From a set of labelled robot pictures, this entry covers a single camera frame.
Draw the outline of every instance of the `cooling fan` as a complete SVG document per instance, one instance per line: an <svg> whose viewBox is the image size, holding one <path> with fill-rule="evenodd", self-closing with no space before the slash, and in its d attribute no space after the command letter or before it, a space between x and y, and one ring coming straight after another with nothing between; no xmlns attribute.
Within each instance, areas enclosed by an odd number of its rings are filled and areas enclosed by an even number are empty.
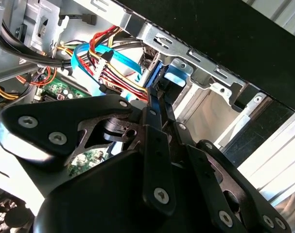
<svg viewBox="0 0 295 233"><path fill-rule="evenodd" d="M0 233L30 233L34 221L25 202L9 194L0 194Z"/></svg>

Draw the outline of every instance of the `silver screw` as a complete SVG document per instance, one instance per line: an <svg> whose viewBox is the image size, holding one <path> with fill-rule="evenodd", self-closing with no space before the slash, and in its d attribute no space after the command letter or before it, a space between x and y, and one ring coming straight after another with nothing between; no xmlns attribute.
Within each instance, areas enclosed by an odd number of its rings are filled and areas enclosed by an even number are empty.
<svg viewBox="0 0 295 233"><path fill-rule="evenodd" d="M122 107L128 107L128 104L125 101L119 101Z"/></svg>
<svg viewBox="0 0 295 233"><path fill-rule="evenodd" d="M38 125L38 121L32 116L21 116L18 123L28 129L35 128Z"/></svg>
<svg viewBox="0 0 295 233"><path fill-rule="evenodd" d="M268 216L263 215L263 219L264 219L264 221L266 222L266 224L268 226L270 226L271 228L274 228L275 227L274 226L274 223L272 222L272 220Z"/></svg>
<svg viewBox="0 0 295 233"><path fill-rule="evenodd" d="M286 226L284 225L284 223L279 219L279 218L275 218L276 223L282 228L282 229L286 229Z"/></svg>
<svg viewBox="0 0 295 233"><path fill-rule="evenodd" d="M185 125L183 125L183 124L179 124L178 126L179 126L182 130L186 130Z"/></svg>
<svg viewBox="0 0 295 233"><path fill-rule="evenodd" d="M157 113L154 110L150 110L149 112L155 116L157 115Z"/></svg>
<svg viewBox="0 0 295 233"><path fill-rule="evenodd" d="M262 101L262 99L263 99L262 96L256 96L255 99L254 99L254 102L255 102L255 103L259 103L259 102Z"/></svg>
<svg viewBox="0 0 295 233"><path fill-rule="evenodd" d="M61 132L53 132L49 135L49 140L56 145L64 145L68 138Z"/></svg>
<svg viewBox="0 0 295 233"><path fill-rule="evenodd" d="M168 204L169 202L169 195L163 188L156 188L154 190L154 197L159 201L161 204Z"/></svg>
<svg viewBox="0 0 295 233"><path fill-rule="evenodd" d="M220 217L220 220L228 227L232 227L234 225L233 220L231 219L229 214L226 213L224 210L221 210L219 212L219 217Z"/></svg>
<svg viewBox="0 0 295 233"><path fill-rule="evenodd" d="M206 146L211 150L211 149L213 149L213 146L210 144L210 143L208 143L208 142L206 142Z"/></svg>

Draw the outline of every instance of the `green circuit board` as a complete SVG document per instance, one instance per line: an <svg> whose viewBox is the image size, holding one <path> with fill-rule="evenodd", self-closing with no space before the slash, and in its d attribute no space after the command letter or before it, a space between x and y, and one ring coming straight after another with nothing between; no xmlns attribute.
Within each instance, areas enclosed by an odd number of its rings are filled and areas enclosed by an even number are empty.
<svg viewBox="0 0 295 233"><path fill-rule="evenodd" d="M75 177L102 163L107 158L107 148L93 149L77 155L68 167L68 174Z"/></svg>
<svg viewBox="0 0 295 233"><path fill-rule="evenodd" d="M75 88L58 80L57 78L54 79L50 84L43 86L42 91L48 92L50 95L55 96L58 100L89 97L87 94L76 90Z"/></svg>

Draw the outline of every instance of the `black wire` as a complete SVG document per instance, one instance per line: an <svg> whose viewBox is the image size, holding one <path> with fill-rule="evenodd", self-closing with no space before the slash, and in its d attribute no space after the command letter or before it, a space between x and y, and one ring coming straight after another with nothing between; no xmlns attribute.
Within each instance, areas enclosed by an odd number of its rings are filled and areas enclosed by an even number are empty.
<svg viewBox="0 0 295 233"><path fill-rule="evenodd" d="M125 45L118 45L113 46L112 49L115 51L121 51L121 50L127 50L127 49L135 49L135 48L142 48L141 42L135 42L131 44L125 44Z"/></svg>
<svg viewBox="0 0 295 233"><path fill-rule="evenodd" d="M82 15L60 15L59 17L63 20L66 16L68 16L69 19L82 19Z"/></svg>
<svg viewBox="0 0 295 233"><path fill-rule="evenodd" d="M40 70L38 71L38 73L34 74L32 76L32 82L35 82L39 76L41 75ZM20 96L16 99L16 100L12 100L9 102L2 102L0 103L0 108L7 108L9 106L12 106L18 102L20 102L21 100L25 99L29 94L31 94L31 92L35 89L36 87L34 85L30 85L30 83L28 83L26 89L20 94Z"/></svg>
<svg viewBox="0 0 295 233"><path fill-rule="evenodd" d="M73 42L79 42L80 44L85 44L87 43L86 41L83 41L83 40L71 40L71 41L68 41L66 43L64 43L64 45L67 45L69 43L73 43Z"/></svg>

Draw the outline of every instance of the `ribbed metal panel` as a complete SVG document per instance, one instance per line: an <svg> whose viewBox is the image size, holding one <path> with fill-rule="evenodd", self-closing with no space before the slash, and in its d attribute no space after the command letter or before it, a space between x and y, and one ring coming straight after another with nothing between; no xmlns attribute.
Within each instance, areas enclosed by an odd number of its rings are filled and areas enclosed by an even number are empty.
<svg viewBox="0 0 295 233"><path fill-rule="evenodd" d="M243 0L295 35L295 0Z"/></svg>

